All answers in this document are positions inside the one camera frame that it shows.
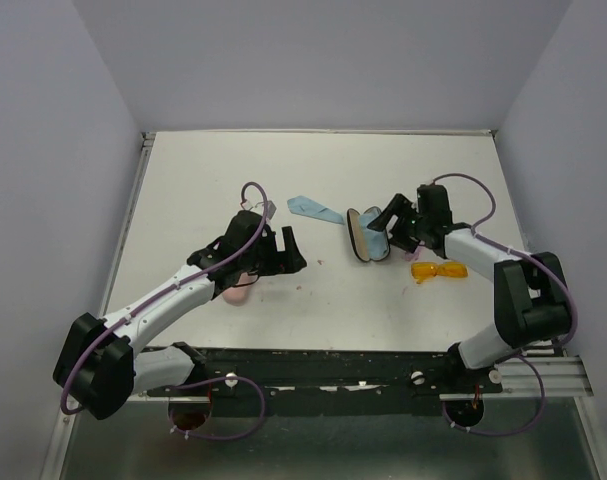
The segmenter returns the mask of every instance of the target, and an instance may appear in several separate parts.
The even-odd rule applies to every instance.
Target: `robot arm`
[[[54,380],[65,388],[77,368],[69,393],[97,419],[112,415],[133,393],[184,383],[195,366],[193,350],[174,345],[143,352],[153,338],[190,310],[236,285],[243,272],[272,276],[295,273],[307,266],[292,228],[282,229],[285,250],[278,251],[276,234],[267,224],[242,255],[221,264],[248,243],[261,222],[261,215],[240,211],[225,235],[194,252],[186,265],[143,298],[103,319],[89,313],[76,319],[54,370]],[[88,351],[101,336],[104,339]]]
[[[479,239],[465,223],[453,223],[445,187],[421,185],[413,204],[396,194],[368,228],[384,231],[391,220],[390,243],[413,252],[418,245],[441,258],[466,264],[494,283],[494,323],[450,348],[465,370],[489,367],[521,348],[569,332],[567,298],[533,263]],[[565,283],[558,258],[531,255]],[[532,298],[530,291],[538,291]]]

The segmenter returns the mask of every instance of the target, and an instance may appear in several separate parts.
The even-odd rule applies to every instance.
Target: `blue cloth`
[[[367,228],[369,223],[378,217],[377,212],[364,213],[359,216],[359,225],[363,231],[365,237],[365,243],[367,244],[367,252],[370,254],[372,260],[380,260],[387,255],[389,246],[387,241],[387,232],[375,232]]]
[[[302,195],[290,198],[287,201],[287,208],[295,215],[303,215],[304,217],[338,223],[339,225],[344,224],[343,215]]]

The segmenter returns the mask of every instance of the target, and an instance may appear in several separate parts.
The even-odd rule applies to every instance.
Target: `pink object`
[[[241,278],[239,279],[239,283],[237,285],[245,285],[246,283],[252,283],[256,280],[256,275],[248,275],[247,273],[242,273]],[[223,300],[225,300],[230,305],[243,305],[247,300],[248,295],[250,294],[250,289],[252,285],[247,285],[245,287],[234,287],[228,288],[225,290],[221,296]]]

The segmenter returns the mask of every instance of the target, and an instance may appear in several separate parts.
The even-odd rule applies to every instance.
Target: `metal frame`
[[[330,133],[330,134],[378,134],[378,135],[470,135],[470,136],[493,136],[493,132],[489,130],[471,130],[471,131],[451,131],[451,130],[328,130],[328,129],[221,129],[221,130],[205,130],[205,131],[221,131],[221,132],[291,132],[291,133]],[[105,289],[100,307],[100,313],[104,314],[107,310],[107,305],[110,300],[118,266],[125,247],[125,241],[129,232],[132,217],[138,200],[138,195],[141,191],[141,186],[145,176],[145,171],[150,159],[155,132],[143,133],[143,144],[141,155],[135,175],[135,181],[128,200],[128,207],[121,227],[121,233],[117,243],[116,251],[108,276],[108,284]],[[602,428],[596,413],[594,398],[592,398],[592,390],[589,386],[587,374],[580,360],[575,359],[562,360],[556,358],[530,358],[540,373],[543,376],[546,387],[557,391],[558,396],[575,397],[575,403],[586,436],[586,450],[592,455],[597,473],[601,480],[607,480],[607,442],[603,436]],[[505,392],[501,394],[486,394],[486,398],[492,398],[490,395],[496,395],[497,398],[524,398],[540,395],[538,384],[535,385],[536,394],[534,394],[532,375],[521,377],[519,369],[513,368],[507,362],[504,366],[499,366],[499,372],[503,376]],[[469,398],[470,396],[459,395],[443,395],[442,400],[456,398]],[[197,402],[205,403],[208,401],[206,397],[149,397],[145,393],[131,396],[128,402]],[[54,430],[45,457],[43,469],[41,470],[41,480],[59,480],[63,475],[63,466],[68,449],[68,445],[72,436],[75,417],[70,417],[59,412]]]

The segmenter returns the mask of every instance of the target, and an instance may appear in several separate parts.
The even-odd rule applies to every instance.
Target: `yellow object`
[[[467,277],[467,267],[459,262],[446,262],[441,265],[432,262],[417,262],[412,264],[411,271],[418,284],[437,275],[452,278]]]

